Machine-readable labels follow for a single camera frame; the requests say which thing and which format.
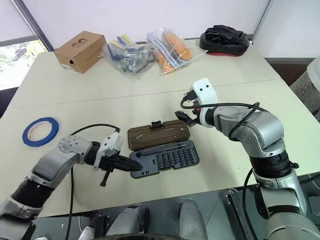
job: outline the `black cable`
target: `black cable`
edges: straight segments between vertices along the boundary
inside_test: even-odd
[[[185,99],[182,99],[180,102],[180,106],[183,109],[211,108],[211,107],[221,107],[221,106],[239,106],[239,107],[246,107],[249,109],[252,109],[255,107],[252,104],[239,103],[239,102],[220,102],[220,103],[211,103],[211,104],[203,104],[203,105],[185,106],[184,105],[185,101],[186,101]],[[267,110],[263,109],[262,107],[258,107],[257,110],[260,110],[262,112],[268,112]]]
[[[315,175],[315,176],[313,176],[311,178],[308,178],[306,180],[300,181],[300,184],[307,184],[307,183],[310,183],[310,182],[312,182],[312,181],[314,181],[316,179],[319,179],[319,178],[320,178],[320,174]]]
[[[85,129],[89,129],[92,127],[99,127],[99,126],[105,126],[105,127],[110,127],[115,129],[116,132],[120,132],[120,128],[114,125],[110,125],[110,124],[106,124],[106,123],[98,123],[98,124],[92,124],[89,126],[85,126],[83,128],[80,128],[79,130],[71,133],[70,135],[75,135]],[[68,227],[66,229],[66,235],[65,235],[65,240],[68,240],[69,238],[69,234],[70,234],[70,228],[71,228],[71,221],[72,221],[72,210],[74,207],[74,191],[75,191],[75,179],[74,179],[74,168],[71,167],[71,199],[70,199],[70,211],[69,211],[69,219],[68,219]]]
[[[245,178],[245,181],[244,181],[244,184],[243,184],[243,193],[242,193],[242,208],[243,208],[243,212],[244,212],[244,216],[245,216],[245,219],[246,221],[248,222],[248,225],[249,225],[249,228],[250,228],[250,231],[251,231],[251,234],[253,236],[253,239],[254,240],[258,240],[257,238],[257,235],[255,233],[255,230],[251,224],[251,221],[249,219],[249,216],[248,216],[248,213],[247,213],[247,207],[246,207],[246,190],[247,190],[247,185],[248,185],[248,181],[249,181],[249,178],[252,174],[253,170],[252,168],[250,169],[248,175],[246,176]]]
[[[251,110],[240,122],[238,122],[238,123],[231,129],[231,131],[230,131],[229,134],[228,134],[228,138],[229,138],[231,141],[237,141],[236,139],[232,139],[232,138],[231,138],[232,134],[234,134],[234,132],[235,132],[245,121],[247,121],[248,118],[250,118],[250,117],[252,116],[252,114],[255,113],[255,111],[259,108],[259,105],[260,105],[259,102],[256,102],[255,104],[253,104],[252,110]]]

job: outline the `open tool case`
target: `open tool case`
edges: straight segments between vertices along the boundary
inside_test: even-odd
[[[160,171],[197,165],[199,157],[187,125],[180,120],[152,122],[128,130],[130,158],[143,166],[131,172],[135,179],[158,174]]]

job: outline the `plastic bag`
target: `plastic bag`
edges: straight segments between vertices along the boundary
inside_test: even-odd
[[[162,68],[162,74],[173,73],[177,68],[186,66],[207,51],[194,51],[188,47],[184,38],[169,28],[150,32],[146,39],[156,48],[155,56]]]
[[[115,68],[133,76],[139,76],[156,62],[151,44],[134,44],[125,34],[108,42],[103,47],[103,56]]]

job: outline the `cardboard box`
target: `cardboard box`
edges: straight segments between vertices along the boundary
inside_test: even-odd
[[[101,57],[105,37],[89,31],[83,31],[54,52],[65,69],[85,73]]]

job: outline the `white wire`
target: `white wire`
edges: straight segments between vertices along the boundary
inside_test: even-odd
[[[78,224],[79,224],[80,232],[82,233],[82,232],[83,232],[83,230],[81,229],[80,216],[78,216]]]
[[[315,181],[312,181],[313,185],[320,190],[320,187],[315,183]]]

